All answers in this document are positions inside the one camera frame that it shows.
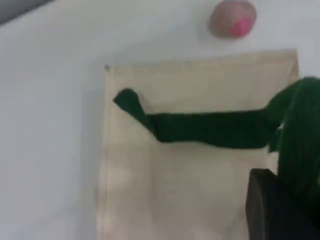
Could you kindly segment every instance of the white background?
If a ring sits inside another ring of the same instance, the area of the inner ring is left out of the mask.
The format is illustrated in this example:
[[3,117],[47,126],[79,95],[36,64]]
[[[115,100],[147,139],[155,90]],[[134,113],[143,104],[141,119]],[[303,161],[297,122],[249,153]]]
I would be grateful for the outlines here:
[[0,27],[0,239],[95,239],[104,66],[297,48],[320,76],[320,1],[255,0],[253,32],[212,38],[217,0],[57,0]]

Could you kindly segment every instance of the pink play dough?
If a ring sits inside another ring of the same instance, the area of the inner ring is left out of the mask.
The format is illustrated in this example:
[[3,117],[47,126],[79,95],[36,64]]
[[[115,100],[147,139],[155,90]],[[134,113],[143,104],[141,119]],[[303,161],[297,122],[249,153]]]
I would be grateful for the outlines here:
[[256,19],[256,9],[248,1],[225,0],[212,13],[210,31],[220,36],[241,38],[251,31]]

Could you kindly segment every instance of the small pink object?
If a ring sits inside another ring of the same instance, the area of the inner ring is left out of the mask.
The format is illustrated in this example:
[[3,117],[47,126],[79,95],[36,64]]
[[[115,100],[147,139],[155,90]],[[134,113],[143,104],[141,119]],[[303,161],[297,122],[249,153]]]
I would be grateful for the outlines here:
[[251,31],[256,19],[256,8],[250,2],[224,0],[212,13],[210,30],[220,36],[242,38]]

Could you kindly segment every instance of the green strap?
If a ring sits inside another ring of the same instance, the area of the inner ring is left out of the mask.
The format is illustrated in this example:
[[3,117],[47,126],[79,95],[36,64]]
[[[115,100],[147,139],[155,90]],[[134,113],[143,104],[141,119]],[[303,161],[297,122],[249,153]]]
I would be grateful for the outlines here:
[[146,114],[124,89],[114,102],[162,143],[201,142],[232,149],[279,150],[278,176],[310,215],[320,206],[320,81],[303,78],[250,111]]
[[162,143],[201,142],[233,149],[263,148],[280,122],[272,123],[266,111],[146,114],[132,89],[114,99]]

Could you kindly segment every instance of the green cloth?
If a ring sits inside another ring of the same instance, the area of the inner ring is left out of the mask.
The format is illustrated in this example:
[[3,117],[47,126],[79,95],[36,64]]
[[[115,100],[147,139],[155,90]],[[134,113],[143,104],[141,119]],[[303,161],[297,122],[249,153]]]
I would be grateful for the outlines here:
[[249,111],[146,114],[138,95],[128,88],[119,92],[114,102],[162,143],[201,142],[231,149],[269,145],[270,151],[279,150],[279,179],[311,217],[320,208],[318,78],[300,79],[264,108]]

